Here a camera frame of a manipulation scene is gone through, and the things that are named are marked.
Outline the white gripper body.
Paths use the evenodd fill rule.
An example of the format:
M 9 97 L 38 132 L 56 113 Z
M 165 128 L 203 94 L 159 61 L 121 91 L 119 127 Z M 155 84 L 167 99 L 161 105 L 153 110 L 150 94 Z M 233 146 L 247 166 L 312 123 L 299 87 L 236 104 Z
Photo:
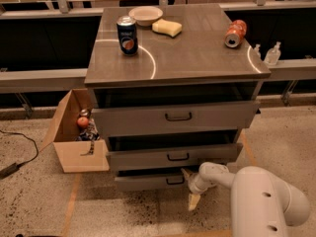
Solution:
M 201 195 L 210 188 L 210 182 L 205 181 L 199 173 L 193 173 L 188 180 L 189 190 L 194 195 Z

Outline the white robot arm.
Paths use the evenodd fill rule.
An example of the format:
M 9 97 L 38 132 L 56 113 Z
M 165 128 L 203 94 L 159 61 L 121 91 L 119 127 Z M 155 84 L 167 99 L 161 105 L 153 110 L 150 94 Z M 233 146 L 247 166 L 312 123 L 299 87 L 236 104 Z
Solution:
M 195 173 L 182 173 L 190 190 L 190 210 L 208 189 L 220 185 L 230 190 L 232 237 L 288 237 L 289 226 L 309 218 L 304 192 L 263 168 L 248 166 L 231 173 L 224 165 L 205 162 Z

